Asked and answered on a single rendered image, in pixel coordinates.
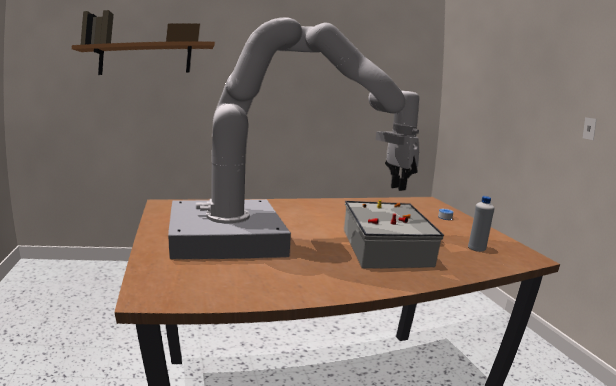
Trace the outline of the grey bottle with blue cap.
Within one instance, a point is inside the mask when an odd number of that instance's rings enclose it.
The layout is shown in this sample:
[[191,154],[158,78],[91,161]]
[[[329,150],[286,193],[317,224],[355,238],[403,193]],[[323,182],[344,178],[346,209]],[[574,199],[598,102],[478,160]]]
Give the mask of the grey bottle with blue cap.
[[487,248],[494,206],[491,198],[482,197],[482,202],[476,204],[473,225],[468,247],[473,251],[483,252]]

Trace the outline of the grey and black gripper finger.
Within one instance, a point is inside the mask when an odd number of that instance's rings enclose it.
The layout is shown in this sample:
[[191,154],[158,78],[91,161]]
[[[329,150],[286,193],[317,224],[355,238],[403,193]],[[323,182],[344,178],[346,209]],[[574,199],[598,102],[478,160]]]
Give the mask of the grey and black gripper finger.
[[399,191],[403,191],[406,190],[407,187],[407,179],[412,175],[417,173],[417,166],[416,166],[416,162],[415,162],[415,157],[413,157],[413,163],[411,165],[411,170],[410,169],[404,169],[402,168],[402,175],[399,179],[399,187],[398,190]]
[[391,181],[391,188],[398,188],[399,186],[399,179],[400,179],[400,175],[399,174],[399,169],[400,167],[394,166],[391,164],[389,164],[386,160],[385,165],[390,169],[391,171],[391,175],[392,175],[392,181]]

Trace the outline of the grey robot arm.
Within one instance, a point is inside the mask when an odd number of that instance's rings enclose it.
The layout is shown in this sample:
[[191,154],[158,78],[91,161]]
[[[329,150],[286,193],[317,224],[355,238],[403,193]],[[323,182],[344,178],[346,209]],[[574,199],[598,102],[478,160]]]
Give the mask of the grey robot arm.
[[314,28],[301,26],[291,18],[270,20],[247,40],[215,111],[211,199],[207,203],[196,203],[196,209],[206,211],[211,221],[240,223],[250,217],[244,209],[247,114],[277,50],[321,52],[344,76],[365,87],[370,92],[368,99],[374,109],[394,114],[393,132],[376,132],[376,140],[404,145],[404,136],[419,133],[419,95],[401,91],[334,25],[322,23]]

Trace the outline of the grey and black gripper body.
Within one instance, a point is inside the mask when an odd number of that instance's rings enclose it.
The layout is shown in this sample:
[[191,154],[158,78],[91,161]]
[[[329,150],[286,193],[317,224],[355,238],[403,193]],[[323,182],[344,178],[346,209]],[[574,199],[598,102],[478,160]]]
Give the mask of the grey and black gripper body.
[[388,144],[387,162],[391,165],[409,169],[413,163],[413,157],[418,167],[419,140],[416,135],[404,136],[404,145]]

